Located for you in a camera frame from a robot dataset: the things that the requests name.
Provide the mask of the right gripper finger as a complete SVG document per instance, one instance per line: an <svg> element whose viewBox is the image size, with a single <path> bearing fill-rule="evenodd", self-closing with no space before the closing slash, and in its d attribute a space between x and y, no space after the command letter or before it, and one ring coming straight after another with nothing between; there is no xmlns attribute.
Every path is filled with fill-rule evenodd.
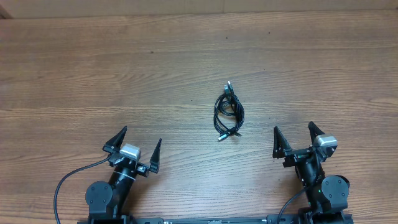
<svg viewBox="0 0 398 224"><path fill-rule="evenodd" d="M308 129L312 145L321 145L322 136L325 134L313 121L309 122Z"/></svg>
<svg viewBox="0 0 398 224"><path fill-rule="evenodd" d="M274 159L280 159L289 155L292 148L289 142L286 140L281 130L275 126L274 127L274 148L272 156Z"/></svg>

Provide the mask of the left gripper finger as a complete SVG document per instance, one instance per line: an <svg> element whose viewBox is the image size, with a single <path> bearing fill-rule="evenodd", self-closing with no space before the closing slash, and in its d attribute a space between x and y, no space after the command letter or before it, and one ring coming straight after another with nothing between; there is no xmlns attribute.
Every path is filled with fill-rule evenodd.
<svg viewBox="0 0 398 224"><path fill-rule="evenodd" d="M127 126L123 127L120 132L108 140L104 146L103 151L107 153L119 152L121 149L121 144L123 143L124 137L127 133Z"/></svg>
<svg viewBox="0 0 398 224"><path fill-rule="evenodd" d="M150 159L150 167L149 170L153 173L158 173L160 168L160 148L161 148L162 139L160 138Z"/></svg>

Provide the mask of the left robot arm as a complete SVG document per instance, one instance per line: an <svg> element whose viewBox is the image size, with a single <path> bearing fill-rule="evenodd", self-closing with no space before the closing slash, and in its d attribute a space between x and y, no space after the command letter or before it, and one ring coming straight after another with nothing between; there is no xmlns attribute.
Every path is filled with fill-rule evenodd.
<svg viewBox="0 0 398 224"><path fill-rule="evenodd" d="M89 215L86 223L137 223L132 215L123 212L123 206L137 176L148 177L151 172L158 173L162 141L158 141L147 165L140 162L141 150L138 147L123 144L126 133L125 126L103 146L103 151L109 154L107 161L114 170L107 182L97 181L87 188L85 200Z"/></svg>

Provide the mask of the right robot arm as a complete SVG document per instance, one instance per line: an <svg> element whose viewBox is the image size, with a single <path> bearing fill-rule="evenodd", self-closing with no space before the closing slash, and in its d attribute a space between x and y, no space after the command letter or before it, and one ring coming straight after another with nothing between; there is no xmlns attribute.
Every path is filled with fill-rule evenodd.
<svg viewBox="0 0 398 224"><path fill-rule="evenodd" d="M324 133L314 122L309 122L311 144L294 150L281 130L274 127L273 158L284 159L283 166L294 167L303 189L291 197L275 218L276 223L353 223L348 208L349 180L342 175L326 176L322 162L331 157L338 147L332 134ZM296 198L306 195L308 207L298 210L296 215L284 215L285 209Z"/></svg>

